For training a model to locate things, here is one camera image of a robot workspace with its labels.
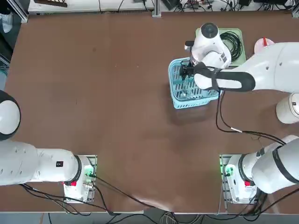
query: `brown table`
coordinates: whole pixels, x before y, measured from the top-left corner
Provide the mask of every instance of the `brown table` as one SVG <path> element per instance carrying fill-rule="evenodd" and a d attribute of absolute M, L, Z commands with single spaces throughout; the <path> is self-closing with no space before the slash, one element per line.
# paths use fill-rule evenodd
<path fill-rule="evenodd" d="M 247 56 L 263 36 L 274 42 L 299 40 L 299 21 L 284 12 L 164 13 L 161 19 L 149 13 L 31 16 L 20 30 L 6 87 L 22 112 L 14 140 L 97 154 L 98 175 L 157 207 L 217 212 L 219 154 L 255 152 L 260 144 L 245 134 L 218 131 L 216 101 L 173 108 L 168 65 L 188 56 L 184 43 L 205 22 L 241 29 Z M 227 93 L 223 114 L 240 129 L 281 138 L 299 134 L 298 125 L 283 125 L 276 118 L 275 104 L 284 96 L 277 91 Z M 63 193 L 58 183 L 34 186 Z M 99 186 L 111 210 L 144 209 Z M 61 210 L 19 186 L 0 190 L 1 211 Z M 275 193 L 270 202 L 289 191 Z M 269 212 L 299 213 L 291 203 L 298 200 L 299 194 L 293 195 Z M 102 205 L 98 195 L 95 203 Z M 79 208 L 99 211 L 88 205 Z M 230 206 L 228 211 L 240 209 Z"/>

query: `green mat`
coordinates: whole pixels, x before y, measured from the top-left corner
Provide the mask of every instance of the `green mat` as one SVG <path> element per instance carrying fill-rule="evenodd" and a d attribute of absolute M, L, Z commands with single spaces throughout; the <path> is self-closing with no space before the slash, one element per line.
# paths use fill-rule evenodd
<path fill-rule="evenodd" d="M 196 29 L 195 31 L 195 36 L 198 34 L 198 32 L 200 31 L 200 28 Z M 235 66 L 240 66 L 241 64 L 243 64 L 245 61 L 246 61 L 246 56 L 245 56 L 245 48 L 244 48 L 244 42 L 243 42 L 243 37 L 242 37 L 242 32 L 240 29 L 236 29 L 236 28 L 231 28 L 231 29 L 224 29 L 224 28 L 219 28 L 219 33 L 222 34 L 222 33 L 225 33 L 227 31 L 231 31 L 231 32 L 234 32 L 235 34 L 238 35 L 238 37 L 240 38 L 241 40 L 241 43 L 242 43 L 242 46 L 243 46 L 243 52 L 241 54 L 241 56 L 235 61 L 235 62 L 232 62 L 230 64 L 230 67 L 235 67 Z M 232 48 L 232 45 L 230 42 L 227 42 L 227 41 L 224 41 L 224 43 L 227 45 L 227 47 L 229 49 Z"/>

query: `red button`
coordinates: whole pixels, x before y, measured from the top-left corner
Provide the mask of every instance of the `red button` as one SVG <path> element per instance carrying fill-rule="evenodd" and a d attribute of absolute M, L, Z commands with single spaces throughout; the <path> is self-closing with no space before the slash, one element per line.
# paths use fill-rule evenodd
<path fill-rule="evenodd" d="M 245 186 L 250 186 L 250 182 L 249 181 L 244 181 Z"/>

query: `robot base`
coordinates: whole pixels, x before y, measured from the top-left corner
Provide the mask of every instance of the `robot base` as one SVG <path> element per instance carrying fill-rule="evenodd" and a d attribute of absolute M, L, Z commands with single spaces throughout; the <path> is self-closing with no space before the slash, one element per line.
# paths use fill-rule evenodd
<path fill-rule="evenodd" d="M 96 155 L 78 155 L 81 160 L 82 170 L 81 175 L 77 182 L 73 182 L 71 186 L 64 184 L 64 196 L 74 198 L 83 202 L 92 202 L 94 198 L 95 178 L 88 176 L 95 174 L 97 169 L 97 156 Z M 81 203 L 78 201 L 65 199 L 66 203 Z"/>
<path fill-rule="evenodd" d="M 221 155 L 221 171 L 223 173 L 223 189 L 229 191 L 230 197 L 225 198 L 230 203 L 249 204 L 255 201 L 252 198 L 256 195 L 256 186 L 245 186 L 245 182 L 240 176 L 238 163 L 241 154 Z"/>

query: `blue basket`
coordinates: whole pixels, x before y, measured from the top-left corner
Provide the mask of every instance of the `blue basket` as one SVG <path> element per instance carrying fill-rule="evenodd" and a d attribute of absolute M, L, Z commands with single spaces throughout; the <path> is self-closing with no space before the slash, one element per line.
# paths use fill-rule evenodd
<path fill-rule="evenodd" d="M 173 60 L 168 67 L 168 78 L 170 85 L 170 92 L 173 101 L 173 106 L 176 109 L 188 108 L 200 105 L 206 105 L 211 100 L 218 99 L 218 92 L 215 90 L 201 90 L 195 84 L 194 78 L 187 78 L 188 91 L 189 94 L 184 94 L 183 89 L 184 81 L 180 76 L 182 64 L 187 65 L 189 63 L 189 58 L 180 58 Z"/>

